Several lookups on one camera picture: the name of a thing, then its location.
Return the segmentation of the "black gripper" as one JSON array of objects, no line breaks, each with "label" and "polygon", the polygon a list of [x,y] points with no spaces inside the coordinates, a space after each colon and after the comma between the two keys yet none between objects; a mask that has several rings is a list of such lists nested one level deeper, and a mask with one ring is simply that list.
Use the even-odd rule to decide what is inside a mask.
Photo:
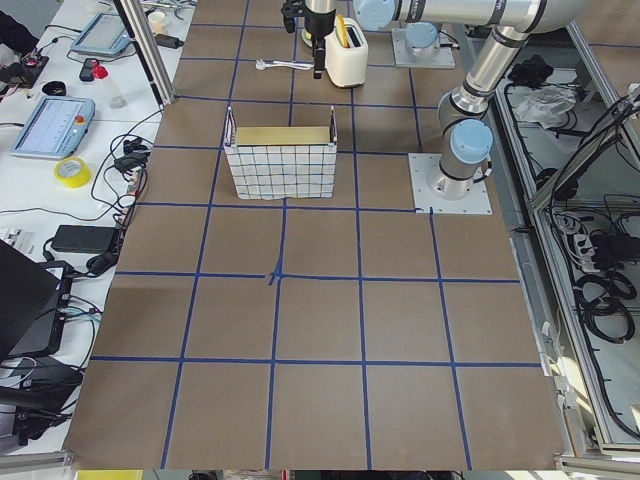
[{"label": "black gripper", "polygon": [[336,17],[335,0],[286,0],[281,7],[283,24],[288,33],[293,33],[296,19],[304,19],[305,30],[313,39],[313,78],[321,79],[325,70],[325,37],[334,29]]}]

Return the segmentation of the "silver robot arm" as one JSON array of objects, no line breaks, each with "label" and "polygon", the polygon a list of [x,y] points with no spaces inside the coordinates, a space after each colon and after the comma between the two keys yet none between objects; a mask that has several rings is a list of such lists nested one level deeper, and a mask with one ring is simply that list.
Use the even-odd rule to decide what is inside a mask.
[{"label": "silver robot arm", "polygon": [[408,23],[405,28],[405,49],[411,57],[434,55],[441,47],[441,24]]},{"label": "silver robot arm", "polygon": [[490,96],[532,33],[565,27],[587,6],[585,1],[356,1],[359,25],[380,30],[394,20],[405,23],[458,23],[489,26],[488,35],[464,81],[438,106],[444,152],[427,174],[432,192],[447,201],[467,196],[477,169],[489,155],[493,134],[481,121]]}]

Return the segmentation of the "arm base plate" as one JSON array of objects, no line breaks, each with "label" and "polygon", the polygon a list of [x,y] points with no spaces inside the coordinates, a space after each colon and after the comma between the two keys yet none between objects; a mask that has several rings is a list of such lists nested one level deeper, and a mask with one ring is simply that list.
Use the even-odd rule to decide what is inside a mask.
[{"label": "arm base plate", "polygon": [[426,48],[413,47],[407,40],[404,28],[392,30],[392,46],[397,67],[453,69],[455,60],[452,48],[444,43],[443,35]]},{"label": "arm base plate", "polygon": [[478,181],[481,169],[471,179],[453,180],[440,169],[440,154],[409,153],[409,172],[414,210],[424,214],[491,215],[486,181]]}]

